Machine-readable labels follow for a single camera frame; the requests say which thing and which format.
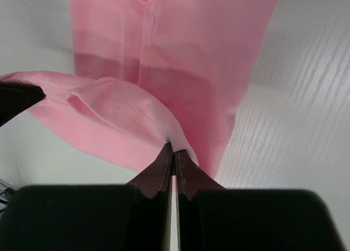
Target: white surface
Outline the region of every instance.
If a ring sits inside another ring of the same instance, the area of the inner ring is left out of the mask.
[[[217,180],[305,188],[350,247],[350,0],[278,0]],[[0,0],[0,74],[73,72],[68,0]],[[0,129],[0,178],[123,183],[134,172],[85,155],[24,112]]]

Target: wood grain texture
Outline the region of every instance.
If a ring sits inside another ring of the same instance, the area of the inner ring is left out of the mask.
[[[278,0],[216,177],[317,192],[348,247],[349,2]]]

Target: pink fabric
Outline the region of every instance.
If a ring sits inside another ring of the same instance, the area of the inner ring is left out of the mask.
[[[71,0],[76,74],[28,72],[62,139],[141,171],[167,141],[216,173],[276,0]]]

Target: pink towel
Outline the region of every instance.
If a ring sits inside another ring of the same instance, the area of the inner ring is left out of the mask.
[[[214,176],[276,0],[71,0],[76,75],[21,72],[30,112],[76,148],[141,171],[170,141]]]

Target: pink cloth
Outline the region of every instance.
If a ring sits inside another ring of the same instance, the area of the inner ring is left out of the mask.
[[[275,3],[71,0],[78,76],[6,80],[41,86],[30,112],[82,151],[141,171],[170,141],[214,176]]]

